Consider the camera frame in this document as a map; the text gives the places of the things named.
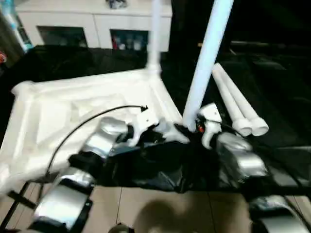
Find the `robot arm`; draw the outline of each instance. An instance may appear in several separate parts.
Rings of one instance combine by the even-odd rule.
[[[232,184],[249,204],[253,233],[309,233],[285,198],[267,190],[264,184],[272,182],[271,174],[249,143],[240,136],[222,133],[216,150]]]
[[[107,159],[114,155],[114,149],[135,146],[140,135],[158,123],[156,115],[148,109],[129,124],[112,117],[102,118],[79,153],[69,158],[69,167],[59,174],[38,204],[28,231],[81,232],[92,207],[89,197]]]
[[[199,113],[206,119],[209,114],[210,110]],[[308,233],[286,200],[265,190],[262,184],[270,182],[271,177],[265,163],[252,151],[251,145],[240,136],[219,133],[221,129],[217,118],[220,116],[212,114],[208,119],[212,116],[216,117],[211,122],[213,124],[205,122],[202,143],[210,149],[211,138],[216,137],[216,151],[220,161],[233,186],[241,191],[249,203],[252,232]],[[160,132],[167,140],[189,142],[172,123],[157,119],[152,111],[142,112],[129,124],[104,117],[80,152],[69,158],[70,166],[56,178],[42,198],[35,210],[34,221],[26,232],[80,233],[92,207],[89,197],[107,159],[114,155],[117,147],[135,146],[140,135],[150,128]]]

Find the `beige floor tile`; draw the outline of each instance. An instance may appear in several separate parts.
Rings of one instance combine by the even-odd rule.
[[[213,233],[206,192],[185,194],[123,188],[118,221],[136,233]]]
[[[97,186],[92,195],[93,207],[84,233],[107,233],[116,225],[121,188]]]
[[[31,194],[33,193],[34,188],[35,188],[35,183],[31,183],[28,186],[27,191],[25,192],[24,197],[29,199]],[[25,208],[26,207],[24,205],[18,204],[14,214],[12,215],[11,220],[9,221],[9,223],[7,225],[8,229],[15,229],[16,228],[17,223],[18,223],[18,221],[19,221],[19,219],[20,219],[20,217],[21,217],[21,215],[22,215],[22,213],[23,213]]]
[[[307,197],[295,197],[302,215],[311,224],[311,203]]]
[[[217,233],[250,233],[251,221],[244,200],[211,200],[211,209]]]
[[[43,194],[46,193],[47,189],[50,186],[51,186],[50,184],[44,185]],[[40,190],[40,184],[37,183],[37,184],[35,184],[35,188],[34,188],[33,192],[31,193],[29,200],[36,203],[39,190]],[[34,211],[32,209],[25,207],[20,218],[19,218],[19,220],[18,220],[18,222],[17,222],[17,224],[16,224],[16,229],[21,229],[21,230],[27,229],[33,220],[33,214],[34,214]]]
[[[209,192],[208,194],[211,201],[240,202],[244,200],[239,193]]]
[[[24,183],[17,184],[16,187],[14,188],[14,191],[20,192],[23,185]],[[14,201],[13,199],[7,196],[3,196],[2,199],[0,200],[0,222],[2,222],[3,219],[5,218],[7,212],[9,211],[9,209],[13,204],[13,201]]]

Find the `cabinet door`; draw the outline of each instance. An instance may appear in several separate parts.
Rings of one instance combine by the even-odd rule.
[[[133,48],[133,45],[127,45],[131,40],[134,41],[133,44],[141,43],[142,49],[146,48],[148,32],[151,29],[151,17],[95,15],[95,22],[101,48],[120,49],[120,44],[124,45],[125,49]],[[168,51],[171,18],[162,17],[160,25],[160,50]]]
[[[19,12],[33,45],[99,47],[93,15]]]

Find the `white pvc pipe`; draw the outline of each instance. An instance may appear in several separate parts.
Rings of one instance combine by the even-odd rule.
[[[160,67],[160,21],[161,0],[152,0],[151,31],[148,38],[147,69],[152,73],[159,73]]]
[[[238,89],[238,87],[234,84],[234,82],[229,77],[227,72],[222,68],[222,66],[217,63],[215,64],[214,69],[221,74],[221,78],[224,84],[227,86],[239,109],[241,110],[243,115],[250,121],[252,125],[252,134],[254,136],[260,136],[268,132],[269,127],[267,123],[258,116],[256,111],[253,109],[253,107],[250,105],[250,103],[247,101],[247,99]]]
[[[196,115],[206,92],[233,2],[234,0],[214,0],[183,114],[183,124],[190,131],[195,130]]]
[[[222,80],[221,73],[217,69],[212,70],[212,74],[217,84],[218,90],[232,120],[232,127],[242,136],[248,136],[252,133],[250,122],[243,116],[227,86]]]

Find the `black metal frame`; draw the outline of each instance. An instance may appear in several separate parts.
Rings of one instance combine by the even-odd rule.
[[[18,231],[18,230],[6,229],[6,226],[9,223],[10,219],[12,218],[14,211],[16,210],[19,203],[25,205],[26,207],[30,209],[33,209],[33,210],[35,209],[36,204],[24,197],[24,194],[27,191],[29,185],[30,183],[26,182],[19,193],[15,191],[11,191],[7,194],[7,196],[12,198],[14,202],[0,225],[0,232],[11,233],[11,232]]]

